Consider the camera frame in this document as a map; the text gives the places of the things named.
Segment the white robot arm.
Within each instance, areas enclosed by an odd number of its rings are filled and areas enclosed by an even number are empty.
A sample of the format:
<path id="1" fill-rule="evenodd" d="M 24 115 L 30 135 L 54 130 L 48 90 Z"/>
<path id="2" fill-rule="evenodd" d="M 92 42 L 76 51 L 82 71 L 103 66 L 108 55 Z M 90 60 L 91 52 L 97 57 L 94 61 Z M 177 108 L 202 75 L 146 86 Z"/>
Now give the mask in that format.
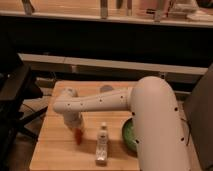
<path id="1" fill-rule="evenodd" d="M 97 111 L 132 113 L 141 171 L 190 171 L 175 93 L 163 79 L 147 76 L 132 87 L 75 97 L 69 88 L 55 100 L 59 114 Z"/>

